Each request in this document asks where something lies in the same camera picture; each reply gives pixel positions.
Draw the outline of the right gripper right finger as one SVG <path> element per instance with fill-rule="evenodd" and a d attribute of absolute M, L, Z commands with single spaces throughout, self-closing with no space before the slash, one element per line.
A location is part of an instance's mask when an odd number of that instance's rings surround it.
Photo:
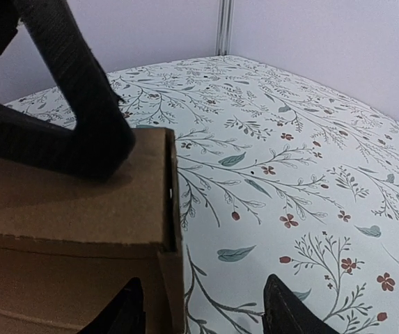
<path fill-rule="evenodd" d="M 263 303 L 264 334 L 338 333 L 316 317 L 275 274 L 267 278 Z"/>

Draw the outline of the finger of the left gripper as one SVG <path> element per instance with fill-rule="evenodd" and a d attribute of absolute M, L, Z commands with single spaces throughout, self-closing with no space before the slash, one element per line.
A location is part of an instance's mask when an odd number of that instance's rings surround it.
<path fill-rule="evenodd" d="M 0 55 L 23 23 L 76 118 L 74 129 L 0 104 L 0 158 L 91 180 L 110 178 L 135 144 L 120 97 L 66 1 L 0 1 Z"/>

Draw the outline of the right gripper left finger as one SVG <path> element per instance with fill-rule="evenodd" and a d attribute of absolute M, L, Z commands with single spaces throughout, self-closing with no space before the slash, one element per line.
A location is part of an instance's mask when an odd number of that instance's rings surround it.
<path fill-rule="evenodd" d="M 146 312 L 143 309 L 141 280 L 131 278 L 107 306 L 78 334 L 144 334 Z"/>

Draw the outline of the brown cardboard box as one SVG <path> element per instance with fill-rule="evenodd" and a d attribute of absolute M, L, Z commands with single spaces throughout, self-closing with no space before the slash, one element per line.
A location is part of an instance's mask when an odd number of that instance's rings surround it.
<path fill-rule="evenodd" d="M 175 136 L 134 130 L 128 160 L 89 182 L 0 159 L 0 333 L 98 333 L 136 310 L 184 330 Z"/>

